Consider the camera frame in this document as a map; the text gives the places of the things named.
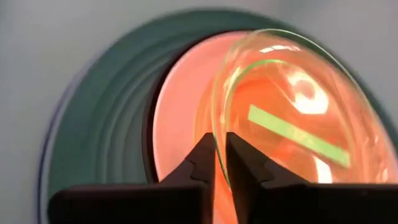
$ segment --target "white background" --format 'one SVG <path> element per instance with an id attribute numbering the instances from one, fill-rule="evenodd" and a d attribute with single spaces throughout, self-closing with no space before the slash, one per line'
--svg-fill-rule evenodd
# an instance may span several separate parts
<path id="1" fill-rule="evenodd" d="M 0 0 L 0 223 L 35 222 L 40 147 L 72 76 L 143 22 L 203 6 L 260 12 L 315 36 L 398 114 L 396 0 Z"/>

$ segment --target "gray wall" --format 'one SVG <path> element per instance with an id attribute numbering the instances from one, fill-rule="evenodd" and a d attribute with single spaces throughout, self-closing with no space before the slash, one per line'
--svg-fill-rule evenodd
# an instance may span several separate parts
<path id="1" fill-rule="evenodd" d="M 133 27 L 199 6 L 238 7 L 295 25 L 347 61 L 398 114 L 396 0 L 0 0 L 0 223 L 34 222 L 40 147 L 72 76 Z"/>

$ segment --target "green stripe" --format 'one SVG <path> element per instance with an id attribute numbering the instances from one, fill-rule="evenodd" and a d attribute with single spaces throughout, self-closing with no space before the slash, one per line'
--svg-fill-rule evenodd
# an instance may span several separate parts
<path id="1" fill-rule="evenodd" d="M 322 156 L 339 163 L 342 166 L 350 167 L 350 156 L 342 148 L 327 143 L 326 141 L 290 124 L 270 113 L 250 105 L 248 120 L 268 130 L 280 134 L 297 144 L 307 147 Z"/>

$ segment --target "black holder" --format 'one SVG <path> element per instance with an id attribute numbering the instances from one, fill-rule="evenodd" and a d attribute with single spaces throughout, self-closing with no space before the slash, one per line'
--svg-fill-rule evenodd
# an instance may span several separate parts
<path id="1" fill-rule="evenodd" d="M 56 193 L 51 224 L 211 223 L 215 140 L 208 133 L 162 182 L 82 185 Z M 235 133 L 226 138 L 239 223 L 396 223 L 398 185 L 312 184 Z"/>

